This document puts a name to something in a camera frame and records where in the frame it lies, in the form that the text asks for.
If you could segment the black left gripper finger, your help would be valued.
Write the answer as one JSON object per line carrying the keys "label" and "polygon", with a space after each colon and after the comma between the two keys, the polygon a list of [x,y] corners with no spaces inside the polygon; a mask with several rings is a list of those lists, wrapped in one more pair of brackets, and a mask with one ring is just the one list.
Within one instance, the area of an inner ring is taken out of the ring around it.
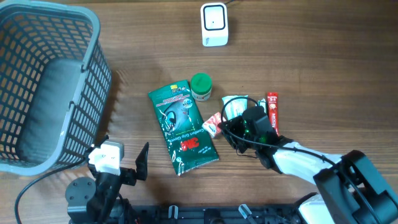
{"label": "black left gripper finger", "polygon": [[149,153],[149,143],[146,142],[138,157],[136,158],[136,179],[145,181],[147,179],[148,170],[147,170],[147,160]]}
{"label": "black left gripper finger", "polygon": [[93,146],[101,146],[108,139],[109,139],[109,136],[107,134],[105,134],[98,142],[94,143]]}

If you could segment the teal wet wipes pack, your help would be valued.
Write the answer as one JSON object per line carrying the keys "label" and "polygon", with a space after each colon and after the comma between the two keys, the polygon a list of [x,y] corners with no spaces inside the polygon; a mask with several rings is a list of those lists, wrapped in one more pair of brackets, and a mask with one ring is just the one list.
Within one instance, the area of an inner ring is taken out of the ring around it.
{"label": "teal wet wipes pack", "polygon": [[224,105],[227,104],[227,102],[231,99],[238,98],[236,100],[231,101],[228,103],[224,109],[224,113],[226,115],[225,118],[223,118],[224,121],[227,121],[229,119],[233,119],[237,116],[242,115],[242,113],[247,109],[248,107],[248,99],[247,95],[245,96],[238,96],[238,95],[230,95],[230,96],[224,96],[222,97]]}

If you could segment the red white small packet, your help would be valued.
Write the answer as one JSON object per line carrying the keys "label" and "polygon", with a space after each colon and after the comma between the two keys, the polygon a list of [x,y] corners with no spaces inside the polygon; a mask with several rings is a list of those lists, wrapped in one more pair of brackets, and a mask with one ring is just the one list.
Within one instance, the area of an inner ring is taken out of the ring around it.
{"label": "red white small packet", "polygon": [[211,138],[215,138],[221,133],[222,118],[221,113],[217,112],[202,124],[202,128],[208,132]]}

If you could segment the red Nescafe stick sachet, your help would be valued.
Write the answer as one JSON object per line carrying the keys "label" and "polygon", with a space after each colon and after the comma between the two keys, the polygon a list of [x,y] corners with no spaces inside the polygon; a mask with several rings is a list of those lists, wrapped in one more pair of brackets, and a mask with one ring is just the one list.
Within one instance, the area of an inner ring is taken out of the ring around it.
{"label": "red Nescafe stick sachet", "polygon": [[274,128],[277,135],[279,135],[278,93],[269,92],[267,94],[267,102],[268,102],[268,115],[271,122],[271,126]]}

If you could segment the green 3M gloves package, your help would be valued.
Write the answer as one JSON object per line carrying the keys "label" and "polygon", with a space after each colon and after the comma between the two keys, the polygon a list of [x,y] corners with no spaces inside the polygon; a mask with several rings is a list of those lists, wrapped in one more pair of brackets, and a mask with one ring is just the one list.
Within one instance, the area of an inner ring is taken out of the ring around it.
{"label": "green 3M gloves package", "polygon": [[156,120],[178,176],[217,161],[219,155],[192,96],[187,80],[148,93]]}

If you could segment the green lid jar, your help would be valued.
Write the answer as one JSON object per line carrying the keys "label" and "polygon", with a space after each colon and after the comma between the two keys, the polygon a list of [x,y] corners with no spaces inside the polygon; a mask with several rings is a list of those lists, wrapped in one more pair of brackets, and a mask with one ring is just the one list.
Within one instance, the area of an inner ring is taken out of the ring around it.
{"label": "green lid jar", "polygon": [[212,91],[212,79],[206,73],[197,73],[190,80],[192,96],[197,101],[206,101]]}

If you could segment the green white gum pack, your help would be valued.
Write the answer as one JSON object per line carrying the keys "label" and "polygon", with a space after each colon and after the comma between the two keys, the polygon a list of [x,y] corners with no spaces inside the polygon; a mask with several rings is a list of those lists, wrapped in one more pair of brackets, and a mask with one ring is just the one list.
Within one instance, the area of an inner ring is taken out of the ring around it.
{"label": "green white gum pack", "polygon": [[263,107],[264,113],[267,114],[267,101],[264,98],[258,101],[258,105]]}

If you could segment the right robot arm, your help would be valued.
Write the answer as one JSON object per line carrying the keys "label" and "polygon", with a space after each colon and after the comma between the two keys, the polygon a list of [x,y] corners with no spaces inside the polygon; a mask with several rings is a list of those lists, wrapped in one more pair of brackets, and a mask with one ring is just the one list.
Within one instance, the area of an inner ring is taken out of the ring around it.
{"label": "right robot arm", "polygon": [[397,194],[361,151],[327,154],[279,136],[261,106],[246,109],[219,127],[240,156],[253,149],[266,169],[296,176],[315,185],[317,193],[298,205],[304,223],[392,223]]}

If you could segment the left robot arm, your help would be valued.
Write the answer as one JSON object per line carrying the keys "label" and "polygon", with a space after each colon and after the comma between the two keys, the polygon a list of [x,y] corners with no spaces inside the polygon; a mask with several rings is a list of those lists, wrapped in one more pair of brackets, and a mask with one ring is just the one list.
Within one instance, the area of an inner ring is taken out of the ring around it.
{"label": "left robot arm", "polygon": [[65,192],[70,223],[142,223],[129,200],[119,193],[123,185],[136,185],[148,175],[149,143],[136,158],[136,167],[121,167],[124,144],[105,137],[85,152],[85,162],[93,175],[72,181]]}

